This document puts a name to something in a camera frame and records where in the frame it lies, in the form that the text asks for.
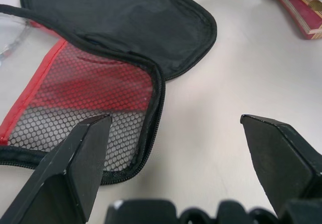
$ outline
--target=red mesh pocket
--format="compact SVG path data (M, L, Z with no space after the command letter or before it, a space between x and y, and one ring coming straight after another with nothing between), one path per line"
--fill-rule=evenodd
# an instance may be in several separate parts
M121 171L137 152L152 91L141 68L60 40L4 119L0 143L49 152L78 122L110 113L105 170Z

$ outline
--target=white surface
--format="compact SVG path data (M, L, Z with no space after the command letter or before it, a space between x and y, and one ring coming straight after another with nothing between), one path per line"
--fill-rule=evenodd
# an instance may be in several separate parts
M195 1L216 19L217 41L167 83L146 166L130 181L100 187L89 223L102 224L108 205L122 198L168 198L178 212L198 206L210 215L223 199L272 209L239 124L244 113L291 124L322 153L322 39L304 40L277 0ZM31 173L0 166L0 215Z

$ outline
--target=black zipper pouch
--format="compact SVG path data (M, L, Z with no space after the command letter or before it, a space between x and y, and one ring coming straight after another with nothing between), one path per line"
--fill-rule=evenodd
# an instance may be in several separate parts
M152 59L166 80L192 68L217 35L214 18L192 0L20 1L91 44Z
M0 110L8 112L0 115L0 164L35 168L77 123L110 114L101 183L125 181L143 168L165 97L157 64L103 49L59 22L5 5L0 50L0 85L6 86Z

